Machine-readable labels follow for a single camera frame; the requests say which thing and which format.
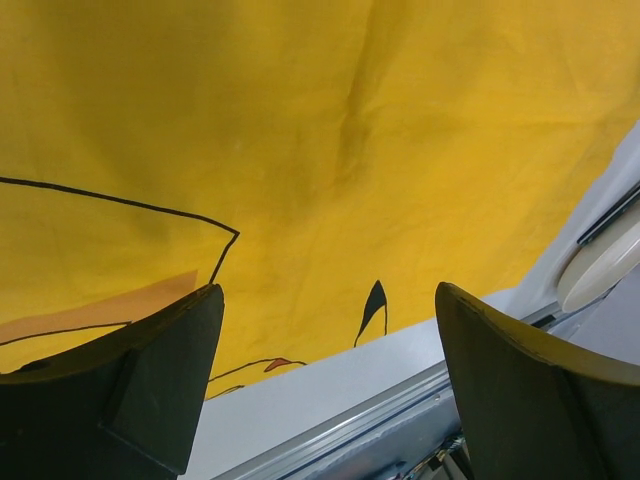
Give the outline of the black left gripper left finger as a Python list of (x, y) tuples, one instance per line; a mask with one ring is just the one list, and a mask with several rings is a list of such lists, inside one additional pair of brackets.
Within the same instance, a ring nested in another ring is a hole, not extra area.
[(209, 284), (2, 375), (2, 474), (184, 474), (223, 314)]

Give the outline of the yellow cartoon print cloth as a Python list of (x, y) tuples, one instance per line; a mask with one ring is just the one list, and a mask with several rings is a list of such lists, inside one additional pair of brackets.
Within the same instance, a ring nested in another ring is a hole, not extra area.
[(635, 1), (5, 1), (1, 369), (215, 282), (215, 397), (512, 287), (638, 117)]

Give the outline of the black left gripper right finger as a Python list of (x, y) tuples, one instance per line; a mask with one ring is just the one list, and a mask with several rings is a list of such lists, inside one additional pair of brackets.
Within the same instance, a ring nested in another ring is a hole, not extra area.
[(442, 282), (435, 310), (478, 479), (636, 479), (639, 368)]

